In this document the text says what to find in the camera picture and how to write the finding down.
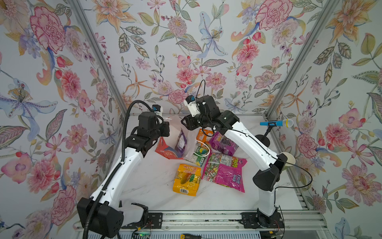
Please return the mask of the purple white snack pack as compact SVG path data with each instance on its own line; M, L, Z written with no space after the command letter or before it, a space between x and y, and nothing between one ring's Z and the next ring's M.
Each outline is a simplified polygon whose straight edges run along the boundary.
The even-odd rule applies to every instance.
M181 130L179 137L178 137L177 144L175 146L175 151L176 151L177 156L179 158L182 157L183 154L185 153L186 146L187 146L187 137L186 137L185 133L183 132L183 130Z

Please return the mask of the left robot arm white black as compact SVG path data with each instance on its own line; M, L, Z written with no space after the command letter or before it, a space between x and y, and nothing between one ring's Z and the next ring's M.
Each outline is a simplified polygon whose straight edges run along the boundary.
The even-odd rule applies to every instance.
M148 209L138 203L123 204L121 194L134 168L161 137L170 135L169 122L155 112L143 112L139 125L122 141L119 161L101 186L89 197L81 198L77 211L83 227L83 238L90 232L114 238L123 226L145 224Z

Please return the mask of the red white paper bag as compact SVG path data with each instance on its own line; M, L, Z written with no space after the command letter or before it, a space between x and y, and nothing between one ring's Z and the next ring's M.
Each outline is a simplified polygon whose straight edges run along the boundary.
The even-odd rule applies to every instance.
M161 137L157 144L155 152L159 153L167 159L183 159L188 162L191 162L190 158L195 150L195 146L198 143L196 140L197 134L200 130L200 127L195 130L188 130L185 126L181 124L182 117L179 115L170 116L165 118L165 121L170 124L170 136ZM175 151L175 146L178 141L179 134L183 130L187 137L187 146L185 153L182 157L178 157Z

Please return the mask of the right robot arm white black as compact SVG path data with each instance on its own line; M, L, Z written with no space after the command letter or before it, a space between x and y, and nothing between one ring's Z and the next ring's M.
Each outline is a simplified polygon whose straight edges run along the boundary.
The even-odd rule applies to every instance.
M184 104L190 114L181 123L188 130L209 127L236 143L256 163L259 171L254 175L253 182L259 189L259 204L255 217L260 227L270 227L270 223L280 215L275 205L275 184L287 163L287 156L270 150L250 133L233 112L221 112L212 96L195 98L190 95Z

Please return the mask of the green snack pack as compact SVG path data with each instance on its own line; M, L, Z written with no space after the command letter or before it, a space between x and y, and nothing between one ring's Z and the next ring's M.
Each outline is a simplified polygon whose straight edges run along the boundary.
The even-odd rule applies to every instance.
M191 163L197 166L202 166L209 154L210 148L207 145L198 142L195 146L195 150L191 155Z

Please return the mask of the yellow snack bag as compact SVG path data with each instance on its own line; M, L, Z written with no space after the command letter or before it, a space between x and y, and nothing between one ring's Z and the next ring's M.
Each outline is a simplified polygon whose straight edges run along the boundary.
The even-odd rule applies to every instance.
M202 169L200 167L180 164L175 175L173 191L196 197L201 179Z

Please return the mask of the large pink candy bag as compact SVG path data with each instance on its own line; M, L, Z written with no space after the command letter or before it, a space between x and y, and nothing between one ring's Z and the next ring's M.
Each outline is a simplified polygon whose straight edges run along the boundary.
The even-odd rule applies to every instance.
M223 153L211 153L204 166L202 179L244 193L242 168L247 160Z

